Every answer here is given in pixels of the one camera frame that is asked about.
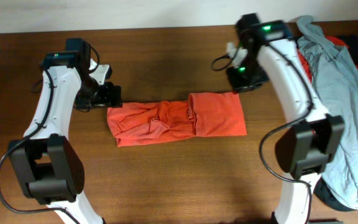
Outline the orange red printed t-shirt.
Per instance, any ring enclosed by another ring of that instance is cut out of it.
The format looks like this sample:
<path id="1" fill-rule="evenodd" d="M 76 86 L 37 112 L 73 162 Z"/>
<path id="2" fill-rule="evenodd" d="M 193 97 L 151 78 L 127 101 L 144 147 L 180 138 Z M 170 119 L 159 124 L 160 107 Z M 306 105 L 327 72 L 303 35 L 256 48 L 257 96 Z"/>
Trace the orange red printed t-shirt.
<path id="1" fill-rule="evenodd" d="M 190 93 L 185 101 L 124 103 L 108 109 L 107 122 L 117 147 L 247 134 L 241 101 L 233 92 Z"/>

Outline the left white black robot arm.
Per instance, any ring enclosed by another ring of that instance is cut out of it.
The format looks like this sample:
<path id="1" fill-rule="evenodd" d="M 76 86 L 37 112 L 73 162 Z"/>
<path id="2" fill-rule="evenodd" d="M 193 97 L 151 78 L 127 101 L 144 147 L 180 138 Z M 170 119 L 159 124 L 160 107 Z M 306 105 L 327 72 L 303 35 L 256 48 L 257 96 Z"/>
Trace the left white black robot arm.
<path id="1" fill-rule="evenodd" d="M 31 124 L 20 140 L 9 143 L 9 160 L 22 193 L 36 200 L 39 212 L 56 212 L 64 223 L 104 223 L 87 199 L 83 163 L 68 140 L 73 110 L 122 106 L 121 87 L 108 81 L 110 65 L 81 38 L 67 39 L 65 49 L 45 56 L 42 89 Z"/>

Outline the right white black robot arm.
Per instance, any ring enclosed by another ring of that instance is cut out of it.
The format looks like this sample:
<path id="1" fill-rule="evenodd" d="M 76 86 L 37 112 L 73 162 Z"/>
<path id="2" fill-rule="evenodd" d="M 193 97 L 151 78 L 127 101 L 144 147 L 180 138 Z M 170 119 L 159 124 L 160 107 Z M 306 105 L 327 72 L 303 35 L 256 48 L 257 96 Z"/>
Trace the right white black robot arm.
<path id="1" fill-rule="evenodd" d="M 235 24 L 239 45 L 227 47 L 231 66 L 226 74 L 235 92 L 252 91 L 269 81 L 275 90 L 286 123 L 269 131 L 259 143 L 284 131 L 275 143 L 282 192 L 271 223 L 309 223 L 312 195 L 326 166 L 333 161 L 344 132 L 341 116 L 332 116 L 322 104 L 303 70 L 290 28 L 281 20 L 260 22 L 245 14 Z"/>

